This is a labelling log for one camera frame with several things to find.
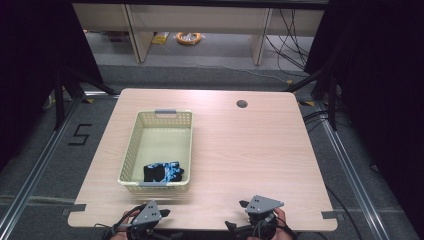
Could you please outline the aluminium floor rail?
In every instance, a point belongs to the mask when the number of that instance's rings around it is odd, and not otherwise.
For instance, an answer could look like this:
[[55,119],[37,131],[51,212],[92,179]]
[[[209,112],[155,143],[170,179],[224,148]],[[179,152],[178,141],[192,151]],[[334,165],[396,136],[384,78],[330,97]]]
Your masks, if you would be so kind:
[[337,131],[330,125],[329,115],[326,113],[324,104],[317,101],[316,108],[318,111],[322,111],[324,129],[375,240],[390,240],[380,214],[367,193]]
[[0,217],[0,240],[7,240],[21,217],[31,195],[44,174],[54,152],[56,151],[73,113],[80,104],[80,98],[69,102],[62,122],[51,132],[42,152],[36,158],[34,165],[26,176],[19,191],[13,195],[5,213]]

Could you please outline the cream perforated plastic basket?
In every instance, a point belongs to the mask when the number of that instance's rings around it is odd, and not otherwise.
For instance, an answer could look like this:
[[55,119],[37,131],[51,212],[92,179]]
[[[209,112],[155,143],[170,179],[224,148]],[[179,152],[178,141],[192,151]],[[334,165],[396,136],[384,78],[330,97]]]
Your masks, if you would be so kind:
[[[190,182],[192,140],[193,113],[190,110],[139,111],[124,154],[118,183],[132,193],[186,190]],[[143,168],[146,165],[176,161],[184,170],[181,181],[144,181]]]

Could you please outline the black metal stand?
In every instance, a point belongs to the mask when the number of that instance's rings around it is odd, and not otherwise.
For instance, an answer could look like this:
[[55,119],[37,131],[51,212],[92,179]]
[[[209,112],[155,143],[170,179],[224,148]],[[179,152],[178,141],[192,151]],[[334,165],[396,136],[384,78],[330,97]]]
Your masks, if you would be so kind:
[[108,95],[114,96],[119,94],[118,91],[106,86],[102,79],[96,80],[95,78],[92,78],[81,71],[72,69],[71,67],[61,67],[57,71],[54,80],[54,94],[56,103],[55,130],[58,130],[65,122],[65,106],[62,88],[65,88],[72,99],[82,98],[85,93],[80,86],[81,82],[88,83],[89,85],[94,86],[95,88],[105,92]]
[[337,130],[335,114],[336,114],[336,91],[337,80],[329,67],[322,67],[302,81],[289,86],[286,92],[294,93],[295,91],[303,88],[309,83],[315,82],[315,86],[311,92],[313,100],[322,100],[324,96],[328,97],[328,119],[330,126],[334,131]]

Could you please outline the dark curtain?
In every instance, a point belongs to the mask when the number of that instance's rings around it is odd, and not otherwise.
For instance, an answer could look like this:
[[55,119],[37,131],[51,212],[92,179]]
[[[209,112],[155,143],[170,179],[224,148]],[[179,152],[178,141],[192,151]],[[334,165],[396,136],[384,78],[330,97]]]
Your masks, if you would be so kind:
[[306,70],[331,70],[371,158],[424,240],[424,0],[328,0]]
[[0,171],[58,81],[103,82],[71,0],[0,0]]

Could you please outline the black fingerless glove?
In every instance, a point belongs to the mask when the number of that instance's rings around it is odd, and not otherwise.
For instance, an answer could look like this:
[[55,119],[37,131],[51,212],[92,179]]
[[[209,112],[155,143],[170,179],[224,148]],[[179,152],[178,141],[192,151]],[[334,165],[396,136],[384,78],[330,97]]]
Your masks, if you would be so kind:
[[145,182],[162,182],[165,177],[163,165],[146,165],[143,171]]

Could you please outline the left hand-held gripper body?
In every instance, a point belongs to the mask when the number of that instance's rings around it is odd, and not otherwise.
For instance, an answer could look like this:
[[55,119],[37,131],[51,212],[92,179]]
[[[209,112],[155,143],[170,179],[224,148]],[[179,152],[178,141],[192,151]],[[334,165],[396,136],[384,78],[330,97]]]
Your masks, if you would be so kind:
[[155,200],[148,202],[130,221],[128,240],[149,240],[162,215]]

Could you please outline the blue patterned fingerless glove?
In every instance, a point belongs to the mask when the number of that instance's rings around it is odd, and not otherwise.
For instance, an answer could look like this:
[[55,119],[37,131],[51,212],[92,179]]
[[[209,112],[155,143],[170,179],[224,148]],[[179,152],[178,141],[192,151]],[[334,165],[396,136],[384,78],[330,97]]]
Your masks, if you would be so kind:
[[152,163],[149,165],[163,165],[165,168],[165,177],[162,182],[179,182],[182,180],[184,170],[180,167],[178,161],[176,162],[164,162],[164,163]]

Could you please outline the yellow packet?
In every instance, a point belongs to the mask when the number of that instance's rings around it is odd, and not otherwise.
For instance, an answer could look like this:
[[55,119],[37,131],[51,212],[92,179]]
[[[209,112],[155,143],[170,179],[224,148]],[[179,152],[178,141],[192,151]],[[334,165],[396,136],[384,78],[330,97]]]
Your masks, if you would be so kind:
[[152,38],[152,43],[157,45],[164,45],[168,39],[168,32],[157,32]]

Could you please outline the person's left hand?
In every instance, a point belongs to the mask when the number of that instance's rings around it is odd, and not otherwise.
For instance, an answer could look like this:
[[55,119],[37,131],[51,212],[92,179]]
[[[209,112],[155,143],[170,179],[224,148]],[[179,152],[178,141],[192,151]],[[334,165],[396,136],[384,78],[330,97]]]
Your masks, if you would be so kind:
[[140,213],[139,210],[134,210],[134,211],[126,211],[123,216],[122,219],[119,220],[113,227],[111,230],[111,237],[109,240],[128,240],[127,238],[127,228],[126,227],[122,227],[122,224],[128,224],[129,221],[134,218],[135,216],[137,216]]

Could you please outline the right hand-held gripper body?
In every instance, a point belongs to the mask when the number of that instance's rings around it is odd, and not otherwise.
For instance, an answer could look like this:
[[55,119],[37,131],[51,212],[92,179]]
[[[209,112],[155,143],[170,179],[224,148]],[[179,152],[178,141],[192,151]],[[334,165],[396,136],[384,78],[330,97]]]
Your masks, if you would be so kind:
[[277,217],[274,214],[276,208],[284,205],[282,201],[255,195],[245,212],[249,216],[249,223],[253,227],[252,235],[260,240],[271,240],[276,233]]

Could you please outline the white desk furniture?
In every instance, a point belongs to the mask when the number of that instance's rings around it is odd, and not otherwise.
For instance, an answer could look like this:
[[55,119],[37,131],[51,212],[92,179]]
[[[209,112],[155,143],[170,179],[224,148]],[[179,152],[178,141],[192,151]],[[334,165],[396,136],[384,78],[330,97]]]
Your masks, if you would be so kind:
[[94,3],[75,3],[73,8],[84,30],[128,32],[138,63],[145,61],[155,32],[200,32],[248,35],[253,63],[259,65],[266,36],[313,37],[324,14],[322,10]]

